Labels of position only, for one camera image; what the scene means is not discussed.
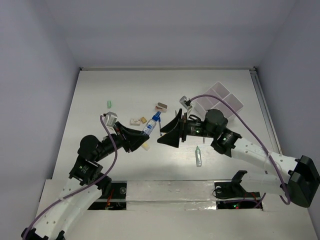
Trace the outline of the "white red eraser box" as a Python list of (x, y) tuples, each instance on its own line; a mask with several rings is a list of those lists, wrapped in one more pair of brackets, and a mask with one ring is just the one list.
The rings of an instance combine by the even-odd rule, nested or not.
[(129, 121), (129, 124), (131, 126), (140, 126), (141, 125), (141, 120), (139, 118), (131, 118)]

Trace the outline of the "clear blue spray bottle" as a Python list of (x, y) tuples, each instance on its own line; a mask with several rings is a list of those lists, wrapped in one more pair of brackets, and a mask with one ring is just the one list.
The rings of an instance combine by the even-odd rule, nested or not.
[(161, 115), (161, 112), (160, 111), (157, 111), (153, 116), (152, 118), (146, 123), (145, 127), (143, 128), (142, 130), (142, 133), (145, 134), (145, 135), (150, 135), (152, 133), (152, 131), (154, 130), (154, 128), (156, 127), (157, 125), (157, 122), (159, 121), (160, 119), (160, 115)]

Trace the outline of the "white tape dispenser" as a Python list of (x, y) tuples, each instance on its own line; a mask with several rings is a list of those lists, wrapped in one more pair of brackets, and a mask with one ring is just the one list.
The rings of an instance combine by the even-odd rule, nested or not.
[(164, 103), (158, 102), (155, 105), (155, 109), (156, 109), (156, 111), (165, 113), (168, 110), (168, 106), (166, 104), (164, 104)]

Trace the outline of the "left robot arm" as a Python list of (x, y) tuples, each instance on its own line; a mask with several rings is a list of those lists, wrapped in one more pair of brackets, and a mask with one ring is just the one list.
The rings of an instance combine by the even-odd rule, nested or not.
[(118, 150), (137, 150), (149, 136), (116, 122), (114, 133), (100, 141), (94, 135), (82, 138), (76, 162), (57, 200), (43, 210), (21, 234), (24, 240), (66, 240), (84, 212), (100, 197), (112, 191), (110, 170), (102, 173), (98, 162)]

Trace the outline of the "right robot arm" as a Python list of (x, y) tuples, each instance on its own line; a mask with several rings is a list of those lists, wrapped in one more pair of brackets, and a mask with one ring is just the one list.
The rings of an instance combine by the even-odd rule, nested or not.
[(187, 136), (212, 138), (211, 147), (219, 154), (242, 160), (264, 170), (264, 174), (249, 174), (239, 170), (230, 181), (229, 189), (235, 196), (246, 192), (260, 192), (287, 197), (291, 203), (310, 207), (320, 186), (320, 174), (313, 160), (285, 156), (265, 150), (228, 129), (228, 120), (217, 109), (205, 114), (203, 121), (189, 120), (181, 111), (160, 131), (157, 142), (178, 148)]

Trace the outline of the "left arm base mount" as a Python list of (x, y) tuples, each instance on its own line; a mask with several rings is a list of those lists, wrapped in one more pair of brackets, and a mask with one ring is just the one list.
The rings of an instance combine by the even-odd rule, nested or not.
[(108, 193), (102, 195), (90, 205), (88, 210), (122, 211), (127, 209), (127, 182), (115, 181), (111, 183)]

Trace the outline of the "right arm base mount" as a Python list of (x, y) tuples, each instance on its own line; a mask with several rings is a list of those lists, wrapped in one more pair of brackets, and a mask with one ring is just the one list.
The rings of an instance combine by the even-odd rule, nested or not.
[(218, 210), (263, 209), (259, 192), (246, 191), (240, 183), (248, 172), (239, 170), (231, 180), (216, 181), (212, 195)]

